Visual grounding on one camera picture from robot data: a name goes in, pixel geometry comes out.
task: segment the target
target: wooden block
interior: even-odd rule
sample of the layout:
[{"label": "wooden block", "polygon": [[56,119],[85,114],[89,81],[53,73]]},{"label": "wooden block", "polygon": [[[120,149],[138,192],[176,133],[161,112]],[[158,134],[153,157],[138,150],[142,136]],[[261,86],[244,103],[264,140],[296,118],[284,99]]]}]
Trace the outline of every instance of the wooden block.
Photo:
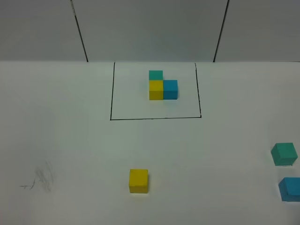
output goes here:
[{"label": "wooden block", "polygon": [[150,81],[162,81],[163,71],[162,70],[149,70],[149,80]]},{"label": "wooden block", "polygon": [[177,80],[164,80],[164,99],[178,98]]},{"label": "wooden block", "polygon": [[148,193],[148,170],[130,170],[129,191],[130,193]]},{"label": "wooden block", "polygon": [[149,81],[149,99],[164,99],[164,81]]},{"label": "wooden block", "polygon": [[284,177],[279,183],[281,199],[284,202],[300,202],[300,178]]},{"label": "wooden block", "polygon": [[275,165],[293,165],[298,158],[293,143],[276,143],[271,154]]}]

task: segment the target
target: black line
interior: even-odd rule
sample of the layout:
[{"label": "black line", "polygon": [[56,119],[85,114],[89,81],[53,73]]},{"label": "black line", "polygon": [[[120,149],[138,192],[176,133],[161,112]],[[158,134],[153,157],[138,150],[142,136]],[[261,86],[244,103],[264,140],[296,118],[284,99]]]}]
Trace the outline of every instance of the black line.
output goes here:
[{"label": "black line", "polygon": [[36,179],[34,179],[34,181],[33,181],[33,184],[30,186],[30,185],[20,185],[20,187],[22,187],[22,188],[24,188],[24,189],[26,189],[26,188],[29,188],[30,187],[30,189],[29,190],[31,190],[32,188],[33,188],[33,186],[35,185],[35,183],[36,183]]},{"label": "black line", "polygon": [[141,119],[112,119],[113,120],[164,120],[164,119],[196,119],[201,118],[201,116],[197,117],[165,117],[165,118],[141,118]]},{"label": "black line", "polygon": [[114,85],[114,66],[115,65],[116,65],[116,62],[113,63],[111,120],[112,120],[112,113],[113,113],[113,85]]},{"label": "black line", "polygon": [[196,63],[195,63],[195,68],[196,68],[196,82],[197,82],[197,92],[198,92],[199,110],[200,110],[200,118],[201,118],[202,115],[201,115],[200,95],[199,95],[199,85],[198,85],[198,74],[197,74],[197,65],[196,65]]},{"label": "black line", "polygon": [[214,57],[214,61],[213,61],[213,62],[216,62],[216,56],[217,56],[217,52],[218,52],[218,49],[219,49],[220,39],[221,39],[221,36],[222,36],[222,33],[223,33],[223,27],[224,27],[226,15],[227,15],[227,10],[228,10],[229,1],[230,1],[230,0],[227,0],[227,5],[226,5],[226,9],[225,9],[225,14],[224,14],[223,22],[222,22],[222,27],[221,27],[221,31],[220,31],[220,35],[219,35],[219,40],[217,41],[217,48],[216,48],[215,57]]}]

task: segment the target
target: pencil scribble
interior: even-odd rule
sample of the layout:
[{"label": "pencil scribble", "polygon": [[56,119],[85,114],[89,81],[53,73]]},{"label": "pencil scribble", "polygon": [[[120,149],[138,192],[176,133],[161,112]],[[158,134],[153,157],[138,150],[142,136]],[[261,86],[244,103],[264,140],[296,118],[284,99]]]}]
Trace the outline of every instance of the pencil scribble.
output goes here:
[{"label": "pencil scribble", "polygon": [[46,161],[45,166],[36,167],[35,169],[35,178],[33,184],[30,185],[21,185],[20,187],[26,189],[29,188],[31,190],[36,183],[36,178],[38,177],[39,181],[42,183],[42,188],[45,192],[51,192],[52,185],[55,180],[55,173],[53,172],[52,165],[50,162]]},{"label": "pencil scribble", "polygon": [[20,187],[23,187],[24,189],[30,187],[29,190],[31,190],[33,188],[33,186],[35,185],[35,183],[36,183],[36,179],[34,179],[33,184],[31,186],[30,185],[21,185]]}]

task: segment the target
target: white table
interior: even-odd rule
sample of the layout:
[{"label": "white table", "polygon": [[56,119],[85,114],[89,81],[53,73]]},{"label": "white table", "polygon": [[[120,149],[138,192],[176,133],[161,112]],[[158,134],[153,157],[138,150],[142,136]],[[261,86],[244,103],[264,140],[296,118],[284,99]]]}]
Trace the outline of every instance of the white table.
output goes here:
[{"label": "white table", "polygon": [[[0,223],[299,224],[278,190],[299,159],[275,167],[270,150],[300,153],[300,64],[197,72],[202,118],[110,121],[113,62],[1,62]],[[147,195],[129,193],[130,168],[149,170]]]}]

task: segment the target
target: white surface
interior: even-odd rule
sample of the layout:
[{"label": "white surface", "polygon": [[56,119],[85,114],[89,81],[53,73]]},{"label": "white surface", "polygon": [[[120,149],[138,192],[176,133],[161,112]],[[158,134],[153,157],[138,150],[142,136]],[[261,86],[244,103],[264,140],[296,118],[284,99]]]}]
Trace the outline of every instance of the white surface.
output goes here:
[{"label": "white surface", "polygon": [[213,61],[227,0],[73,0],[89,60]]},{"label": "white surface", "polygon": [[[149,70],[178,80],[177,100],[149,100]],[[194,63],[116,63],[112,119],[200,117]]]},{"label": "white surface", "polygon": [[216,61],[300,61],[300,1],[231,0]]},{"label": "white surface", "polygon": [[[275,142],[299,154],[298,63],[197,63],[201,119],[109,121],[113,63],[0,63],[2,225],[298,225]],[[36,166],[51,162],[50,192]],[[131,195],[130,168],[150,192]]]},{"label": "white surface", "polygon": [[69,0],[1,0],[0,60],[86,61]]}]

